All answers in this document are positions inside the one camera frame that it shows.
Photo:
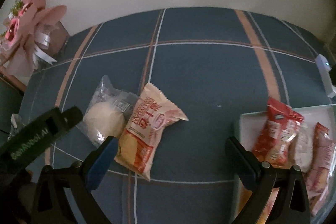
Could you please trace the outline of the red peanut snack bag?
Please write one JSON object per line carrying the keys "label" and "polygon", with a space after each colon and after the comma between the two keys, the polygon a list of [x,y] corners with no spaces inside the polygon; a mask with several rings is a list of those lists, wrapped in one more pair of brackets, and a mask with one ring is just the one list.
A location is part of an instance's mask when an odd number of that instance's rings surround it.
{"label": "red peanut snack bag", "polygon": [[270,97],[266,106],[266,122],[252,148],[259,161],[276,168],[288,168],[288,151],[305,118],[288,105]]}

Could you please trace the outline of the white grey snack packet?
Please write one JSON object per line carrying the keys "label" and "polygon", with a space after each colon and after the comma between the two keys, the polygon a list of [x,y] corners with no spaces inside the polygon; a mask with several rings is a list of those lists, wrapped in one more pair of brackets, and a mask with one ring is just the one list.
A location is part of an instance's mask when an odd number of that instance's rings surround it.
{"label": "white grey snack packet", "polygon": [[308,173],[313,161],[313,137],[314,127],[303,122],[290,146],[290,162],[298,165],[303,173]]}

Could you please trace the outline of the crumpled patterned paper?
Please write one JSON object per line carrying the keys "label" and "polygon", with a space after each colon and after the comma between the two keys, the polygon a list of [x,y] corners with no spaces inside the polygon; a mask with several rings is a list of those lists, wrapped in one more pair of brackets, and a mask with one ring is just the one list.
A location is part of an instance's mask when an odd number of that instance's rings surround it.
{"label": "crumpled patterned paper", "polygon": [[11,116],[11,129],[9,133],[8,140],[17,135],[25,125],[22,122],[22,118],[19,114],[12,114]]}

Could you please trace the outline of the beige toast bread packet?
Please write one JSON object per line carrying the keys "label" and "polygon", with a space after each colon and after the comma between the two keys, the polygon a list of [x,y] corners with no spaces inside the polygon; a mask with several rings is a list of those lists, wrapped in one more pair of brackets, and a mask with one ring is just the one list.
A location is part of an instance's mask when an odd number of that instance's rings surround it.
{"label": "beige toast bread packet", "polygon": [[189,119],[159,88],[147,83],[118,140],[114,160],[150,181],[155,151],[163,130],[179,120]]}

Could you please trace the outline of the teal rimmed white tray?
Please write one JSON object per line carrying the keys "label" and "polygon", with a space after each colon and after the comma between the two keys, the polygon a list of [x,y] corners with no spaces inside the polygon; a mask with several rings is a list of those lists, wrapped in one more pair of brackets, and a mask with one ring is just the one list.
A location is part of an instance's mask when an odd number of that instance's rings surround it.
{"label": "teal rimmed white tray", "polygon": [[[308,128],[314,129],[316,123],[321,123],[330,130],[332,139],[335,139],[335,104],[295,108],[294,111],[305,117]],[[266,122],[265,112],[246,113],[240,116],[235,124],[235,137],[241,145],[250,151]],[[244,188],[239,176],[235,176],[234,201],[231,210],[231,220],[238,215],[242,189]],[[329,194],[318,213],[311,218],[311,223],[323,223],[335,205],[335,176],[329,180]]]}

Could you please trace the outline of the clear wrapped white bun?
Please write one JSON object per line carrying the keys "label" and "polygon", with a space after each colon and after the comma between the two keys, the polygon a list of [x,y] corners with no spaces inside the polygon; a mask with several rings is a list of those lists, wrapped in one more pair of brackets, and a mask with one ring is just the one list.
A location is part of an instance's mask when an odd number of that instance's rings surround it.
{"label": "clear wrapped white bun", "polygon": [[77,128],[100,146],[107,137],[118,139],[132,115],[138,96],[113,87],[107,75],[103,76]]}

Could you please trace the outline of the pink snack packet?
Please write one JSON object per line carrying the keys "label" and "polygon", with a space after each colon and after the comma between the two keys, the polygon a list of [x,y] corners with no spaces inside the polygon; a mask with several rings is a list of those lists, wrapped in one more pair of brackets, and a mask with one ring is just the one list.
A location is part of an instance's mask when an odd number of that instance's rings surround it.
{"label": "pink snack packet", "polygon": [[329,129],[320,123],[315,125],[313,160],[305,182],[310,213],[315,216],[329,195],[329,185],[335,169],[335,140]]}

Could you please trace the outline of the blue plaid tablecloth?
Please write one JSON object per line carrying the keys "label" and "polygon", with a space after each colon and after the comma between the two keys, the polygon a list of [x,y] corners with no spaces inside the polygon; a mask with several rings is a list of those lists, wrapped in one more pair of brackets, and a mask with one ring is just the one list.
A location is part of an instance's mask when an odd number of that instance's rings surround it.
{"label": "blue plaid tablecloth", "polygon": [[310,32],[269,16],[148,11],[72,36],[56,65],[33,74],[19,113],[29,123],[54,106],[86,110],[103,76],[135,94],[153,83],[188,121],[164,130],[150,181],[113,162],[94,198],[112,223],[228,223],[235,122],[269,97],[293,108],[332,103],[314,62],[322,53]]}

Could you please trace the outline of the pink paper flower bouquet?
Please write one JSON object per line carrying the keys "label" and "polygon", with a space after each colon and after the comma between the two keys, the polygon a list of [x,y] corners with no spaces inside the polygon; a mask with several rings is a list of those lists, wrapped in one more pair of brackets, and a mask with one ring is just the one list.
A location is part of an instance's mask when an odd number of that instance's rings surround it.
{"label": "pink paper flower bouquet", "polygon": [[46,0],[15,0],[3,21],[1,65],[9,75],[29,77],[39,63],[52,65],[68,32],[60,20],[67,6],[47,7]]}

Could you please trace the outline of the white power strip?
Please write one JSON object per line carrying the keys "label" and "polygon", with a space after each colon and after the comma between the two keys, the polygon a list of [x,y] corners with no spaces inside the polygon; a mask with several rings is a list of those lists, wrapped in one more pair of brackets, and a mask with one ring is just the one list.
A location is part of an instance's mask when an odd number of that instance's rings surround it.
{"label": "white power strip", "polygon": [[315,58],[315,63],[317,65],[319,74],[321,76],[326,95],[329,98],[334,98],[335,97],[335,86],[333,85],[330,75],[329,75],[329,71],[331,71],[329,62],[327,61],[325,56],[319,54]]}

